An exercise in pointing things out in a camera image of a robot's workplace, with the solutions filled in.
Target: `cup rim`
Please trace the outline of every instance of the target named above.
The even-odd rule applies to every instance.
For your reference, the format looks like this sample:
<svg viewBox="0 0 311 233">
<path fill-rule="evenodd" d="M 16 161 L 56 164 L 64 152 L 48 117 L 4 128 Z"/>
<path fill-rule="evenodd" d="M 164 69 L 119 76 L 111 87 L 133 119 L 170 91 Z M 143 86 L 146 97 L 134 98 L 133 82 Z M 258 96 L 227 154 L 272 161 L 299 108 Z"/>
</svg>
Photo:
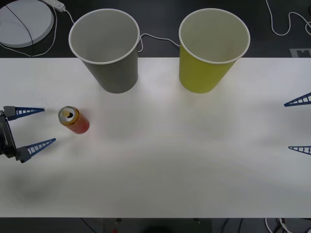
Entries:
<svg viewBox="0 0 311 233">
<path fill-rule="evenodd" d="M 116 12 L 120 12 L 120 13 L 122 13 L 122 14 L 125 14 L 125 15 L 129 16 L 129 17 L 133 20 L 133 22 L 135 23 L 135 25 L 136 25 L 136 27 L 137 27 L 137 33 L 138 33 L 138 35 L 137 35 L 137 40 L 136 40 L 134 46 L 131 48 L 130 51 L 128 51 L 125 55 L 123 55 L 122 57 L 120 57 L 120 58 L 118 58 L 118 59 L 115 59 L 115 60 L 112 60 L 112 61 L 109 61 L 109 62 L 93 62 L 93 61 L 89 61 L 89 60 L 87 60 L 87 59 L 81 57 L 80 55 L 78 55 L 78 54 L 75 52 L 75 50 L 73 49 L 73 47 L 72 47 L 72 44 L 71 44 L 71 34 L 72 34 L 73 29 L 74 29 L 75 26 L 77 25 L 77 23 L 79 23 L 79 21 L 83 20 L 83 18 L 85 18 L 86 16 L 88 16 L 88 15 L 90 15 L 90 14 L 93 14 L 93 13 L 95 13 L 95 12 L 97 12 L 97 11 L 116 11 Z M 130 55 L 130 54 L 134 51 L 134 49 L 136 48 L 136 46 L 137 46 L 138 43 L 139 43 L 139 39 L 140 39 L 140 31 L 139 31 L 139 26 L 138 26 L 136 20 L 135 20 L 132 16 L 130 16 L 128 13 L 126 13 L 126 12 L 124 12 L 124 11 L 117 10 L 117 9 L 111 9 L 111 8 L 98 9 L 98 10 L 91 11 L 91 12 L 88 12 L 87 14 L 83 15 L 82 17 L 80 17 L 80 18 L 74 23 L 74 25 L 72 26 L 72 28 L 71 28 L 71 30 L 70 30 L 70 32 L 69 32 L 69 36 L 68 36 L 69 47 L 70 47 L 72 53 L 73 53 L 76 57 L 78 57 L 79 59 L 81 59 L 82 61 L 84 61 L 84 62 L 86 62 L 86 63 L 89 63 L 89 64 L 94 64 L 94 65 L 107 65 L 107 64 L 115 63 L 115 62 L 118 62 L 118 61 L 124 59 L 125 57 L 127 57 L 128 55 Z"/>
<path fill-rule="evenodd" d="M 235 17 L 235 18 L 245 27 L 246 32 L 247 32 L 247 40 L 248 40 L 248 41 L 247 41 L 247 46 L 246 46 L 245 50 L 244 50 L 238 57 L 236 57 L 236 58 L 234 58 L 234 59 L 232 59 L 232 60 L 229 60 L 229 61 L 225 61 L 225 62 L 212 62 L 212 61 L 208 61 L 208 60 L 205 60 L 205 59 L 202 59 L 202 58 L 196 56 L 195 54 L 193 54 L 193 53 L 185 46 L 185 44 L 184 44 L 184 42 L 183 42 L 183 40 L 182 40 L 182 37 L 181 37 L 181 29 L 182 29 L 182 26 L 183 26 L 183 24 L 186 22 L 186 20 L 187 20 L 190 16 L 192 16 L 192 15 L 198 13 L 198 12 L 201 12 L 201 11 L 221 11 L 221 12 L 225 12 L 225 13 L 227 13 L 227 14 L 229 14 L 229 15 Z M 184 48 L 192 57 L 194 57 L 194 58 L 196 58 L 196 59 L 198 59 L 198 60 L 200 60 L 200 61 L 202 61 L 202 62 L 210 63 L 210 64 L 216 64 L 216 65 L 223 65 L 223 64 L 228 64 L 228 63 L 232 63 L 232 62 L 237 61 L 239 58 L 243 57 L 244 54 L 247 52 L 247 50 L 248 50 L 248 48 L 249 48 L 249 45 L 250 45 L 250 42 L 251 42 L 251 36 L 250 36 L 249 30 L 248 30 L 246 24 L 245 24 L 239 17 L 237 17 L 235 14 L 233 14 L 233 13 L 231 13 L 231 12 L 228 12 L 228 11 L 225 11 L 225 10 L 222 10 L 222 9 L 217 9 L 217 8 L 204 8 L 204 9 L 200 9 L 200 10 L 197 10 L 197 11 L 194 11 L 194 12 L 190 13 L 190 14 L 187 15 L 187 16 L 184 18 L 184 20 L 181 22 L 180 27 L 179 27 L 179 32 L 178 32 L 178 34 L 179 34 L 180 44 L 183 46 L 183 48 Z"/>
</svg>

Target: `round white object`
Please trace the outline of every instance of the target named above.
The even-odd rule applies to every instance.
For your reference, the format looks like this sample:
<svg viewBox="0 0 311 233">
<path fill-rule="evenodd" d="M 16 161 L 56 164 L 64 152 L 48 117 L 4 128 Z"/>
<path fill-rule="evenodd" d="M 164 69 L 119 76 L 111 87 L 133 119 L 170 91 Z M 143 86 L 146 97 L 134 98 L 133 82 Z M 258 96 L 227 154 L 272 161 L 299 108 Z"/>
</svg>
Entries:
<svg viewBox="0 0 311 233">
<path fill-rule="evenodd" d="M 37 0 L 18 0 L 7 5 L 28 28 L 34 44 L 52 29 L 54 16 L 49 7 Z M 0 9 L 0 43 L 22 48 L 32 45 L 24 25 L 6 6 Z"/>
</svg>

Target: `black floor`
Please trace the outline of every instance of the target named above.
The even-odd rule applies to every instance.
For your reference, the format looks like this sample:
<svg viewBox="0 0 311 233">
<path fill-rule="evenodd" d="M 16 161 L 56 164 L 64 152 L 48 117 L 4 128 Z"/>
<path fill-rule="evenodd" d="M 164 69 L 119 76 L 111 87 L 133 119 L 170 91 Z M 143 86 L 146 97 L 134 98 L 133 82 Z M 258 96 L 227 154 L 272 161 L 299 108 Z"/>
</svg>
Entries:
<svg viewBox="0 0 311 233">
<path fill-rule="evenodd" d="M 85 218 L 96 233 L 221 233 L 225 219 L 122 219 L 115 225 L 112 218 Z M 223 233 L 268 233 L 263 218 L 245 218 L 238 232 L 240 218 L 230 219 Z M 275 219 L 268 219 L 272 231 L 277 227 Z M 305 233 L 311 221 L 286 219 L 286 226 L 294 233 Z M 93 233 L 79 218 L 0 218 L 0 232 L 4 233 Z"/>
<path fill-rule="evenodd" d="M 288 13 L 300 13 L 311 21 L 311 0 L 268 0 L 274 16 L 274 28 L 278 33 L 288 29 Z M 0 1 L 0 7 L 12 0 Z M 74 20 L 101 8 L 115 8 L 129 13 L 137 21 L 141 33 L 170 38 L 179 43 L 178 28 L 191 12 L 202 8 L 220 8 L 240 17 L 248 26 L 251 45 L 245 57 L 291 57 L 290 49 L 311 48 L 311 36 L 305 32 L 304 21 L 292 15 L 292 29 L 286 36 L 277 36 L 271 30 L 271 21 L 265 0 L 61 0 Z M 74 57 L 68 45 L 72 22 L 65 12 L 57 12 L 57 36 L 53 48 L 42 57 Z M 34 54 L 45 52 L 53 41 L 54 28 L 37 43 Z M 170 42 L 144 38 L 141 57 L 178 57 L 179 49 Z M 21 51 L 28 54 L 31 48 Z M 25 57 L 0 47 L 0 57 Z"/>
</svg>

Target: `white cable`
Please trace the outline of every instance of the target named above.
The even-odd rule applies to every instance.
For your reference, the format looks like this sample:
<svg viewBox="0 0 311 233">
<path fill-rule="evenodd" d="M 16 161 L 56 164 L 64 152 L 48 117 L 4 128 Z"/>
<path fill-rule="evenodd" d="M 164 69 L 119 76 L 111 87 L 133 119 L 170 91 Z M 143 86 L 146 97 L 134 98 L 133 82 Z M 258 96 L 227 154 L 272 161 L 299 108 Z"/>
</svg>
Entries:
<svg viewBox="0 0 311 233">
<path fill-rule="evenodd" d="M 54 7 L 52 7 L 52 8 L 53 8 L 53 10 L 54 10 L 55 18 L 56 18 L 56 20 L 55 20 L 55 32 L 54 32 L 53 43 L 52 43 L 51 47 L 50 47 L 46 52 L 44 52 L 44 53 L 42 53 L 42 54 L 34 55 L 33 57 L 38 57 L 38 56 L 41 56 L 41 55 L 46 54 L 48 51 L 50 51 L 50 49 L 51 49 L 51 48 L 53 47 L 53 45 L 54 45 L 54 41 L 55 41 L 55 38 L 56 38 L 57 15 L 56 15 L 56 11 L 55 11 Z M 25 53 L 23 53 L 23 52 L 20 52 L 20 51 L 13 50 L 13 49 L 11 49 L 11 48 L 5 47 L 5 46 L 3 46 L 2 44 L 0 44 L 0 45 L 1 45 L 3 48 L 7 49 L 7 50 L 11 50 L 11 51 L 14 51 L 14 52 L 18 52 L 18 53 L 24 54 L 24 55 L 26 55 L 26 56 L 28 56 L 28 57 L 31 57 L 31 55 L 28 55 L 28 54 L 25 54 Z"/>
<path fill-rule="evenodd" d="M 55 21 L 55 32 L 54 32 L 54 39 L 53 39 L 53 43 L 52 43 L 51 47 L 49 47 L 49 49 L 48 49 L 46 52 L 44 52 L 44 53 L 42 53 L 42 54 L 35 55 L 35 56 L 33 56 L 33 57 L 38 57 L 38 56 L 41 56 L 41 55 L 46 54 L 48 51 L 50 51 L 50 49 L 51 49 L 51 48 L 53 47 L 53 45 L 54 45 L 55 38 L 56 38 L 57 15 L 56 15 L 56 11 L 55 11 L 54 7 L 52 7 L 52 8 L 53 8 L 53 10 L 54 10 L 54 13 L 55 13 L 55 18 L 56 18 L 56 21 Z"/>
<path fill-rule="evenodd" d="M 69 11 L 67 11 L 66 9 L 64 9 L 64 11 L 66 11 L 66 12 L 68 13 L 68 15 L 69 15 L 69 17 L 70 17 L 72 23 L 74 24 L 74 21 L 73 21 L 73 19 L 72 19 L 72 17 L 71 17 L 71 14 L 69 13 Z"/>
<path fill-rule="evenodd" d="M 266 224 L 266 227 L 267 227 L 268 231 L 269 231 L 270 233 L 273 233 L 273 231 L 272 231 L 272 230 L 269 228 L 269 226 L 268 226 L 267 218 L 264 219 L 264 222 L 265 222 L 265 224 Z"/>
<path fill-rule="evenodd" d="M 281 219 L 281 218 L 279 218 L 278 220 L 280 221 L 281 226 L 284 228 L 284 230 L 285 230 L 287 233 L 292 233 L 291 231 L 289 231 L 289 230 L 287 229 L 287 227 L 285 226 L 285 224 L 282 222 L 282 219 Z"/>
<path fill-rule="evenodd" d="M 26 55 L 26 56 L 28 56 L 28 57 L 31 57 L 31 55 L 28 55 L 28 54 L 25 54 L 25 53 L 23 53 L 23 52 L 20 52 L 20 51 L 13 50 L 13 49 L 11 49 L 11 48 L 5 47 L 5 46 L 2 45 L 2 44 L 0 44 L 0 45 L 1 45 L 1 47 L 5 48 L 5 49 L 7 49 L 7 50 L 11 50 L 11 51 L 14 51 L 14 52 L 18 52 L 18 53 L 24 54 L 24 55 Z"/>
<path fill-rule="evenodd" d="M 154 38 L 154 39 L 158 39 L 158 40 L 168 40 L 168 41 L 170 41 L 171 43 L 173 43 L 174 45 L 180 47 L 180 45 L 178 45 L 177 43 L 173 42 L 173 41 L 170 40 L 170 39 L 167 39 L 167 38 L 160 38 L 160 37 L 156 37 L 156 36 L 150 35 L 150 34 L 148 34 L 148 33 L 144 33 L 144 34 L 141 34 L 141 35 L 140 35 L 141 50 L 139 50 L 138 52 L 142 52 L 143 49 L 144 49 L 144 45 L 143 45 L 142 39 L 141 39 L 144 35 L 150 36 L 150 37 L 152 37 L 152 38 Z"/>
<path fill-rule="evenodd" d="M 296 13 L 296 12 L 289 12 L 289 13 L 288 13 L 288 20 L 289 20 L 289 23 L 290 23 L 290 25 L 289 25 L 289 27 L 288 27 L 288 31 L 287 31 L 286 33 L 284 33 L 284 34 L 278 34 L 278 33 L 276 33 L 276 32 L 274 31 L 274 29 L 273 29 L 273 17 L 272 17 L 271 9 L 270 9 L 269 4 L 268 4 L 268 0 L 266 0 L 266 3 L 267 3 L 267 7 L 268 7 L 268 10 L 269 10 L 269 12 L 270 12 L 270 17 L 271 17 L 271 29 L 272 29 L 272 31 L 273 31 L 276 35 L 283 36 L 283 35 L 287 35 L 287 34 L 290 32 L 290 30 L 291 30 L 291 14 L 298 15 L 299 17 L 301 17 L 301 18 L 306 22 L 306 26 L 305 26 L 306 32 L 307 32 L 309 35 L 311 35 L 311 33 L 308 32 L 308 30 L 307 30 L 307 26 L 309 26 L 309 27 L 311 28 L 311 25 L 310 25 L 311 21 L 310 21 L 310 22 L 306 21 L 305 18 L 303 18 L 300 14 L 298 14 L 298 13 Z"/>
</svg>

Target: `can lid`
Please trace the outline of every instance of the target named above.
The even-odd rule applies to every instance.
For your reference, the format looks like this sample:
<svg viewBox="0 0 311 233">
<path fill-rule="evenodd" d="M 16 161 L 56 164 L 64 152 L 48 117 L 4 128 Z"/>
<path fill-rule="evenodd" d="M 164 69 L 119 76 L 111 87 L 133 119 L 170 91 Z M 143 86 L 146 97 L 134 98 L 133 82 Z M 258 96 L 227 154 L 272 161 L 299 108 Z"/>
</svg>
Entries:
<svg viewBox="0 0 311 233">
<path fill-rule="evenodd" d="M 60 122 L 70 122 L 74 119 L 76 112 L 73 107 L 66 106 L 63 107 L 59 113 L 58 118 Z"/>
</svg>

